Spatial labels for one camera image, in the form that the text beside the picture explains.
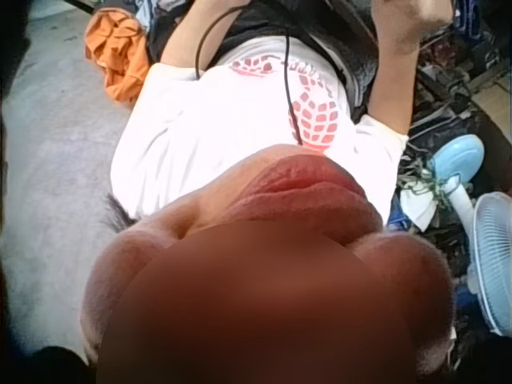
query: white t-shirt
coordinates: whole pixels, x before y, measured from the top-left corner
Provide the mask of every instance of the white t-shirt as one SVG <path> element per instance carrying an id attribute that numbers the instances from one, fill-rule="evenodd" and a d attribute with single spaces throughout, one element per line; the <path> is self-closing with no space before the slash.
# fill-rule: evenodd
<path id="1" fill-rule="evenodd" d="M 259 150 L 297 145 L 285 47 L 284 37 L 250 40 L 199 80 L 192 68 L 151 67 L 110 173 L 130 216 L 160 210 Z M 407 136 L 370 116 L 355 125 L 332 66 L 293 38 L 288 79 L 303 145 L 348 170 L 386 223 Z"/>

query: orange cloth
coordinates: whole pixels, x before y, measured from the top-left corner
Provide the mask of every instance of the orange cloth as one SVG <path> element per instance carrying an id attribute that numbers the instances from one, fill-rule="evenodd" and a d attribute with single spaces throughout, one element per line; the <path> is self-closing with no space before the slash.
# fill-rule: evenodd
<path id="1" fill-rule="evenodd" d="M 137 100 L 150 63 L 146 32 L 132 14 L 119 8 L 95 13 L 86 29 L 86 58 L 102 69 L 113 100 Z"/>

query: black cable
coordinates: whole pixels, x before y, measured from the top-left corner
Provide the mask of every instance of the black cable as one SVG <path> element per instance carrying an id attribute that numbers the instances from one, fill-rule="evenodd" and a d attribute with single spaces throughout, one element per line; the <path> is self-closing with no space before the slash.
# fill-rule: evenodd
<path id="1" fill-rule="evenodd" d="M 210 24 L 210 26 L 208 26 L 208 28 L 206 29 L 204 35 L 201 37 L 201 40 L 199 41 L 198 50 L 197 50 L 196 55 L 195 55 L 195 77 L 196 77 L 197 80 L 199 80 L 200 77 L 201 77 L 200 73 L 199 73 L 199 59 L 201 57 L 202 46 L 204 45 L 204 43 L 205 43 L 206 39 L 208 38 L 208 35 L 212 31 L 212 29 L 215 28 L 215 26 L 217 24 L 219 24 L 221 20 L 223 20 L 224 18 L 226 18 L 230 14 L 233 14 L 233 13 L 238 12 L 240 10 L 244 10 L 245 8 L 249 7 L 250 4 L 251 3 L 249 3 L 249 4 L 245 5 L 245 6 L 234 6 L 234 7 L 229 8 L 226 12 L 224 12 L 223 14 L 218 16 Z M 300 131 L 299 127 L 298 127 L 297 116 L 295 115 L 294 105 L 293 105 L 293 103 L 291 101 L 290 87 L 289 87 L 289 84 L 288 84 L 288 61 L 289 61 L 289 58 L 290 58 L 290 32 L 288 31 L 287 28 L 285 28 L 285 37 L 286 37 L 286 52 L 285 52 L 285 61 L 284 61 L 284 75 L 285 75 L 286 100 L 288 102 L 288 109 L 290 111 L 290 115 L 291 115 L 292 121 L 294 123 L 295 134 L 297 136 L 296 137 L 297 144 L 302 146 L 301 131 Z"/>
<path id="2" fill-rule="evenodd" d="M 302 146 L 301 130 L 298 127 L 297 115 L 294 111 L 294 105 L 291 102 L 290 87 L 288 86 L 288 59 L 290 57 L 290 32 L 285 29 L 286 37 L 286 52 L 285 52 L 285 89 L 286 89 L 286 100 L 288 101 L 288 109 L 290 110 L 291 119 L 294 122 L 295 134 L 297 135 L 297 144 Z"/>
<path id="3" fill-rule="evenodd" d="M 206 29 L 204 35 L 202 36 L 201 40 L 199 41 L 199 46 L 198 46 L 198 50 L 195 54 L 195 77 L 197 80 L 199 80 L 199 78 L 201 77 L 200 74 L 199 74 L 199 59 L 200 59 L 200 56 L 201 56 L 201 50 L 202 50 L 202 46 L 204 46 L 205 44 L 205 41 L 206 39 L 208 38 L 208 35 L 210 34 L 210 32 L 212 31 L 213 28 L 215 28 L 215 26 L 217 24 L 220 23 L 220 21 L 222 21 L 225 17 L 229 16 L 230 14 L 233 14 L 235 12 L 238 12 L 239 10 L 244 10 L 245 8 L 247 8 L 248 6 L 250 5 L 247 4 L 246 6 L 234 6 L 232 8 L 229 8 L 226 12 L 224 12 L 223 14 L 221 14 L 218 18 L 216 18 L 214 20 L 214 22 L 212 22 L 210 24 L 210 26 Z"/>

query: red print on t-shirt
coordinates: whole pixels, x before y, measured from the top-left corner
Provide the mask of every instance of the red print on t-shirt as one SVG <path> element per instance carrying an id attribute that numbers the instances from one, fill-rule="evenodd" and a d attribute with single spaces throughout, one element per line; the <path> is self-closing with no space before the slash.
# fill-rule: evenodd
<path id="1" fill-rule="evenodd" d="M 234 61 L 230 68 L 242 76 L 264 78 L 274 72 L 270 59 L 278 60 L 274 65 L 284 65 L 282 58 L 268 54 L 256 58 L 246 58 Z M 324 152 L 330 148 L 336 131 L 338 130 L 338 104 L 332 92 L 324 84 L 322 77 L 315 68 L 304 62 L 288 64 L 290 80 L 295 77 L 299 80 L 302 91 L 298 99 L 293 102 L 302 144 L 306 148 Z M 292 128 L 292 135 L 297 140 L 294 121 L 290 111 L 288 118 Z"/>
<path id="2" fill-rule="evenodd" d="M 296 73 L 302 86 L 300 97 L 293 102 L 302 144 L 306 148 L 323 152 L 327 150 L 338 130 L 338 105 L 332 92 L 320 78 L 313 79 L 308 74 Z M 288 113 L 290 125 L 295 133 L 291 112 Z"/>
<path id="3" fill-rule="evenodd" d="M 270 58 L 277 58 L 272 54 L 266 54 L 257 58 L 246 58 L 244 60 L 236 60 L 231 64 L 231 69 L 237 74 L 242 76 L 253 76 L 256 78 L 263 78 L 267 74 L 271 74 L 273 71 L 272 63 L 269 61 Z"/>

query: electric fan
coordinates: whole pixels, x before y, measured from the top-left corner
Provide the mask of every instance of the electric fan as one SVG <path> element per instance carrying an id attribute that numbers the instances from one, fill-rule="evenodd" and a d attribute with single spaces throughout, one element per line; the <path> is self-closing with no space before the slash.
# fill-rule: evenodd
<path id="1" fill-rule="evenodd" d="M 510 270 L 512 270 L 512 198 L 484 194 L 475 207 L 464 188 L 482 165 L 484 147 L 468 134 L 448 142 L 430 168 L 461 219 L 470 240 L 468 288 L 478 296 L 491 331 L 512 336 Z"/>

